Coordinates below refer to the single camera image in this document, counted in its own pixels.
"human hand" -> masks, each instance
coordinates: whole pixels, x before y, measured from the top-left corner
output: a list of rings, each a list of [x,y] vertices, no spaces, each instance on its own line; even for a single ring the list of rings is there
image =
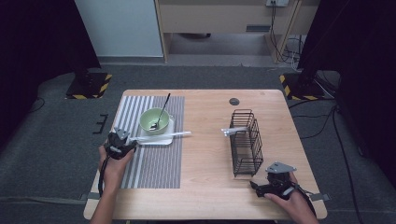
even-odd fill
[[[103,161],[106,159],[106,150],[104,146],[99,146],[99,170],[101,170]],[[108,159],[106,170],[105,170],[105,189],[104,192],[117,192],[120,188],[126,164],[134,156],[134,150],[130,150],[124,158],[120,160]]]
[[[297,184],[297,179],[293,172],[290,172],[290,180]],[[264,194],[264,197],[285,209],[291,219],[296,223],[318,224],[318,220],[309,208],[308,203],[303,198],[303,195],[301,195],[297,190],[294,190],[290,194],[290,198],[288,200],[283,200],[271,193]]]

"black wire basket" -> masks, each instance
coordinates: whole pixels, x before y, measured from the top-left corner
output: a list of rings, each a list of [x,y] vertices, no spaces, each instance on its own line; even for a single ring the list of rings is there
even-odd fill
[[[230,128],[246,127],[230,135],[233,157],[233,174],[254,176],[262,165],[262,139],[259,124],[249,109],[236,109],[233,112]]]

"handheld controller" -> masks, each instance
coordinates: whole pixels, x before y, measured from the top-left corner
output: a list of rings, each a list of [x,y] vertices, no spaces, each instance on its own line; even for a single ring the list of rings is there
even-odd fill
[[[309,208],[316,216],[317,214],[315,212],[315,208],[309,200],[309,197],[305,194],[304,190],[300,187],[300,185],[290,180],[290,172],[296,170],[297,169],[295,167],[291,167],[276,161],[267,169],[265,169],[265,171],[268,173],[268,185],[259,186],[258,184],[250,181],[250,186],[256,190],[258,197],[264,197],[264,194],[272,193],[283,200],[288,200],[290,198],[290,194],[296,189],[302,194],[303,198],[308,203]]]
[[[106,159],[102,163],[102,168],[99,174],[99,196],[102,197],[103,193],[103,181],[105,178],[105,169],[107,167],[107,162],[109,158],[113,158],[114,160],[120,160],[126,156],[126,154],[134,149],[136,151],[137,141],[134,140],[130,144],[126,144],[127,137],[129,136],[128,132],[125,132],[119,128],[115,128],[115,133],[109,133],[107,137],[107,141],[104,144],[106,149]]]

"placemat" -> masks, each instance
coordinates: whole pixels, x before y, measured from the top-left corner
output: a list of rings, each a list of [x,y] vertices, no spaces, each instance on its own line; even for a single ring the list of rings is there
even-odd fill
[[[140,115],[163,107],[166,96],[123,96],[114,127],[137,136]],[[184,96],[171,96],[165,110],[174,117],[175,132],[183,131]],[[175,136],[166,146],[139,146],[128,163],[122,189],[179,189],[183,138]]]

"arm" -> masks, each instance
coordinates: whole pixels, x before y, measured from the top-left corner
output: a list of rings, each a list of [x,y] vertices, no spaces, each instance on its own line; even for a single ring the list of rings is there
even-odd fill
[[[99,170],[106,158],[106,150],[103,146],[99,147]],[[119,161],[110,158],[105,170],[105,188],[102,198],[96,206],[90,223],[111,223],[113,219],[114,207],[116,206],[117,193],[120,189],[125,167],[128,161],[134,156],[134,150],[131,150],[126,156]]]

